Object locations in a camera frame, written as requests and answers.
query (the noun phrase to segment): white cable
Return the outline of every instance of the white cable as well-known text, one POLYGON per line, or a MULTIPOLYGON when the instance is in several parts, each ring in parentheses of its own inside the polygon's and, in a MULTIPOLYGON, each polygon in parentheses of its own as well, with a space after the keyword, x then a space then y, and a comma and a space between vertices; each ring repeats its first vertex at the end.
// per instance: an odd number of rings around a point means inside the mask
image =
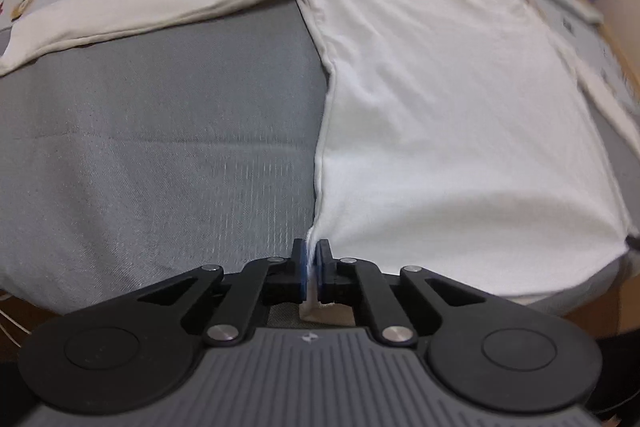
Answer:
POLYGON ((11 336, 11 333, 9 333, 9 331, 4 329, 4 326, 2 324, 0 324, 0 330, 2 330, 2 333, 4 333, 6 335, 6 337, 10 341, 12 341, 12 343, 14 343, 16 346, 20 347, 20 344, 11 336))
POLYGON ((14 321, 9 315, 7 315, 6 313, 4 313, 2 310, 0 310, 0 315, 2 315, 2 317, 6 318, 9 322, 11 322, 11 324, 13 324, 16 328, 20 328, 22 331, 24 331, 27 335, 31 334, 31 331, 29 331, 27 328, 25 328, 22 324, 20 324, 17 321, 14 321))

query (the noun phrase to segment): silver screw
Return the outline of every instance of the silver screw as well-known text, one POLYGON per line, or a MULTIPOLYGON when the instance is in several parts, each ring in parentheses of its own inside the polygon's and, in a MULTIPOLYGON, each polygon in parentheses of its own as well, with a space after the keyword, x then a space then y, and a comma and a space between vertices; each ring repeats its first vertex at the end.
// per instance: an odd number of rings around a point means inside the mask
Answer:
POLYGON ((232 341, 238 334, 238 328, 231 324, 216 324, 207 330, 207 336, 215 341, 232 341))
POLYGON ((382 336, 390 342, 401 343, 411 340, 414 332, 404 326, 389 326, 382 330, 382 336))

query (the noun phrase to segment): gray fabric surface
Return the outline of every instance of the gray fabric surface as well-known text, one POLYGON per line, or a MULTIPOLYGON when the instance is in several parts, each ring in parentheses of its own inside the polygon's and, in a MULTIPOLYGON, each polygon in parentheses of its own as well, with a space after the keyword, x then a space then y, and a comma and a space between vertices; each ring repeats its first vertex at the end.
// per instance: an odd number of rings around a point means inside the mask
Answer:
POLYGON ((325 92, 294 0, 0 79, 0 287, 68 312, 288 255, 312 223, 325 92))
POLYGON ((11 38, 11 29, 0 30, 0 52, 4 53, 4 50, 9 44, 10 38, 11 38))
POLYGON ((587 102, 593 121, 607 149, 611 168, 618 180, 631 220, 640 229, 640 160, 588 97, 587 102))
POLYGON ((338 328, 338 326, 304 321, 300 318, 300 306, 285 302, 272 306, 269 310, 267 326, 270 328, 296 328, 300 330, 317 330, 318 328, 338 328))
POLYGON ((534 302, 529 305, 529 308, 550 315, 566 315, 611 288, 620 275, 621 263, 620 259, 615 260, 582 284, 534 302))

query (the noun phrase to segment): gray ribbed plate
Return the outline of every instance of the gray ribbed plate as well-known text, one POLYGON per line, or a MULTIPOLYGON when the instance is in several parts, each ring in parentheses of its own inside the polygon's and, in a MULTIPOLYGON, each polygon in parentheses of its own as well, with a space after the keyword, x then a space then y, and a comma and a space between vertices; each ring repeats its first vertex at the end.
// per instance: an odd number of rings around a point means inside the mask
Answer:
POLYGON ((248 343, 210 349, 172 395, 111 417, 41 406, 24 427, 597 427, 573 407, 508 417, 453 398, 408 349, 380 346, 362 328, 260 328, 248 343))

